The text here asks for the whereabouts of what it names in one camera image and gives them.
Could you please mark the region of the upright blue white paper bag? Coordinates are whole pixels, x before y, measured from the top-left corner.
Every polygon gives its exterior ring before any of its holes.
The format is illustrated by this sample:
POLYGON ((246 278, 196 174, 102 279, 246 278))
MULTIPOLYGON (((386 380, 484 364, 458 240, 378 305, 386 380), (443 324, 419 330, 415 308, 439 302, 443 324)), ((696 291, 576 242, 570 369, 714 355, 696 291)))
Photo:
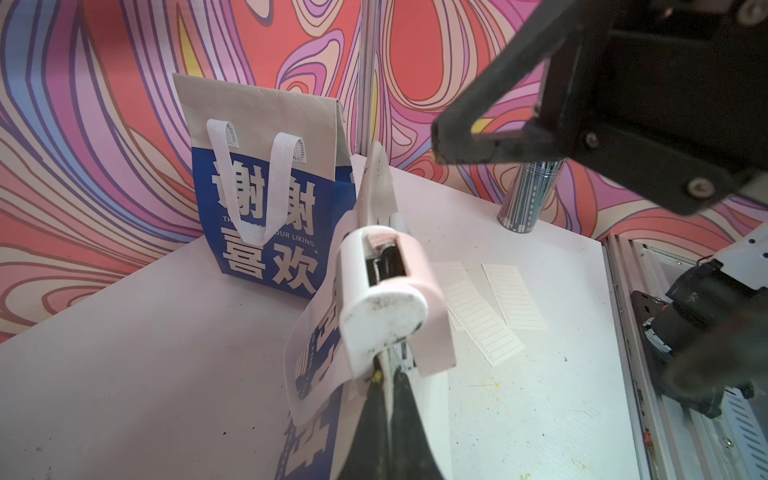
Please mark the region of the upright blue white paper bag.
POLYGON ((341 104, 176 74, 204 236, 222 273, 303 298, 355 204, 341 104))

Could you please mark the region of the metallic cup of pencils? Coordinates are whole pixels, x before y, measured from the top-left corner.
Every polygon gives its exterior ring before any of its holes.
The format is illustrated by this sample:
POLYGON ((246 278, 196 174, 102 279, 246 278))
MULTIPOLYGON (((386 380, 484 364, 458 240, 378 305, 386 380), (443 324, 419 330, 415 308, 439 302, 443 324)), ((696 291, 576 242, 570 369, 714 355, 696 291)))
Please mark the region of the metallic cup of pencils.
POLYGON ((522 164, 497 215, 499 223, 515 233, 530 233, 554 190, 564 163, 561 159, 522 164))

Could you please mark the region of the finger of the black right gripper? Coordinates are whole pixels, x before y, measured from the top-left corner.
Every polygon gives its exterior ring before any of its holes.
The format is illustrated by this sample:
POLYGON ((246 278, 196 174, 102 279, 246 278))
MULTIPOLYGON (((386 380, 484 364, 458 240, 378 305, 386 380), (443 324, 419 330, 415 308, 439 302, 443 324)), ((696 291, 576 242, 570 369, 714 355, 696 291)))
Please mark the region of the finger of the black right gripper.
POLYGON ((431 125, 432 153, 442 165, 556 161, 562 154, 551 127, 531 117, 524 126, 483 131, 476 124, 510 100, 534 71, 554 59, 568 40, 586 32, 598 1, 541 1, 506 47, 431 125))

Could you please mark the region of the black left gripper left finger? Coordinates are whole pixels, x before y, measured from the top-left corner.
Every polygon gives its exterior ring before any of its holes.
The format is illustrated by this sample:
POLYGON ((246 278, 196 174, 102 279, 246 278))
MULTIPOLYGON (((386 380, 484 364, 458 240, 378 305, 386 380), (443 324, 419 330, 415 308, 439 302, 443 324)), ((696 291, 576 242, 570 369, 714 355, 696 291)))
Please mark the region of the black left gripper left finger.
POLYGON ((388 478, 389 438, 384 393, 384 373, 378 359, 347 459, 338 479, 382 480, 388 478))

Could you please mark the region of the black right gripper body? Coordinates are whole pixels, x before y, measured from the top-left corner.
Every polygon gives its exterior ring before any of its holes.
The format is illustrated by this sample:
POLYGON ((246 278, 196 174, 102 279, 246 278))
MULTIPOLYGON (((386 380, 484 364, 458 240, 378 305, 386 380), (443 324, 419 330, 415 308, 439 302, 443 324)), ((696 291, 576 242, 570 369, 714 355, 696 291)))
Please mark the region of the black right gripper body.
POLYGON ((767 202, 767 5, 618 1, 553 55, 538 123, 563 156, 678 215, 767 202))

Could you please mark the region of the blue white bag with handles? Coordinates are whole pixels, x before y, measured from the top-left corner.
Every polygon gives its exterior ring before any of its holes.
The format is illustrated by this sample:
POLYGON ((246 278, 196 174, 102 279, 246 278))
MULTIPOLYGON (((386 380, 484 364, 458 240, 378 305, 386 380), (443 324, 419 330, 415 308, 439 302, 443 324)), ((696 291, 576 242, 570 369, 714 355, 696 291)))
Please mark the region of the blue white bag with handles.
MULTIPOLYGON (((351 378, 343 346, 339 253, 353 231, 381 225, 411 235, 394 189, 388 155, 379 142, 370 145, 357 188, 355 207, 336 225, 326 277, 296 322, 284 349, 285 390, 290 422, 284 433, 275 475, 279 479, 338 479, 347 459, 367 399, 372 369, 361 379, 351 378)), ((433 457, 443 479, 451 474, 448 439, 447 373, 423 377, 413 354, 401 342, 377 354, 384 373, 388 420, 390 478, 390 420, 393 378, 406 373, 433 457)))

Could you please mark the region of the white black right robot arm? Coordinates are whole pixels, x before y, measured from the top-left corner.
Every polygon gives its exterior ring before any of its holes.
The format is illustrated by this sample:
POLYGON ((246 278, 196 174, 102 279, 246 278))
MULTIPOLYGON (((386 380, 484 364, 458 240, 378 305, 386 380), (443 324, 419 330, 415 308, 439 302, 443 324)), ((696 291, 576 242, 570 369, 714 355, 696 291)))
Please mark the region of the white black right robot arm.
MULTIPOLYGON (((573 160, 677 215, 767 201, 763 1, 543 1, 431 127, 448 165, 573 160)), ((635 303, 658 391, 710 418, 767 370, 758 236, 635 303)))

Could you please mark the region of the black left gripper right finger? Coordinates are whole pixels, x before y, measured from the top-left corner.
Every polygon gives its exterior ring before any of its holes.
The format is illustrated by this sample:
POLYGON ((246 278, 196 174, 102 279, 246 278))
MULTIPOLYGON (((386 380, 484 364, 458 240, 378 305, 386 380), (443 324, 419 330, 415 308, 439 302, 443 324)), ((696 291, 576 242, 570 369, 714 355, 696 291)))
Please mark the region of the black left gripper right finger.
POLYGON ((397 371, 393 378, 390 478, 443 479, 429 446, 410 380, 403 371, 397 371))

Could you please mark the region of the pink white mini stapler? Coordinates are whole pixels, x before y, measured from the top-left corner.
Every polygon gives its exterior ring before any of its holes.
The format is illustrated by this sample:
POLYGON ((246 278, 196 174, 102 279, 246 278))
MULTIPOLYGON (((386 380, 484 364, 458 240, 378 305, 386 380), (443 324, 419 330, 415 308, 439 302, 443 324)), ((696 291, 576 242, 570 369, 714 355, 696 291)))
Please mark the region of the pink white mini stapler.
POLYGON ((377 354, 401 342, 423 377, 456 366, 445 298, 416 238, 381 225, 357 229, 341 243, 338 272, 352 379, 366 376, 377 354))

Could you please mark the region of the white receipt on table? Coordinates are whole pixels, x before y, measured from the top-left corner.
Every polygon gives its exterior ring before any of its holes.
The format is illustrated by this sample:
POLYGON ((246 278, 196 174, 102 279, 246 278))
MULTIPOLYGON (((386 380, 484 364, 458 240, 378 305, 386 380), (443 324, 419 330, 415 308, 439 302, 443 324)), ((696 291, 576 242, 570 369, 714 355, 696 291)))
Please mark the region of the white receipt on table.
POLYGON ((433 270, 450 316, 492 367, 525 349, 518 336, 480 294, 460 262, 436 262, 433 270))
POLYGON ((516 267, 483 264, 482 269, 502 317, 510 328, 513 330, 548 329, 546 321, 516 267))

